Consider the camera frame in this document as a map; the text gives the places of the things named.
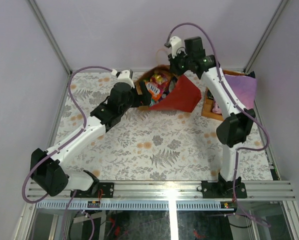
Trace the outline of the red paper bag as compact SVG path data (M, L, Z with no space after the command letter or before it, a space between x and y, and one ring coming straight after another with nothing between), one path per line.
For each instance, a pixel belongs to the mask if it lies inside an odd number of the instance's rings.
M158 65L145 72L134 84L137 86L137 82L144 82L144 79L150 78L154 73L165 73L173 75L173 77L159 102L154 102L151 99L149 106L140 106L139 109L155 111L178 110L191 113L202 98L200 89L184 74L178 76L171 73L168 65Z

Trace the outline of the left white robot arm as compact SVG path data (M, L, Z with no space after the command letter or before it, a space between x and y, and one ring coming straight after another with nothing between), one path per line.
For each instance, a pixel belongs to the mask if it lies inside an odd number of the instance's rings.
M66 171L72 157L79 154L92 140L105 135L117 125L130 108L149 106L152 95L144 82L131 87L117 82L110 95L86 118L85 123L56 145L31 155L31 179L51 197L64 190L77 191L94 197L99 191L99 179L90 171Z

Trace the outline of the orange Fox's candy bag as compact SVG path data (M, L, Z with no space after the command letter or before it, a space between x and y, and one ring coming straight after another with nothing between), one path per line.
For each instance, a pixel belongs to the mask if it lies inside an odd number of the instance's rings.
M172 77L173 75L167 73L154 73L151 77L143 80L148 92L151 94L151 99L155 103L159 102L166 92Z

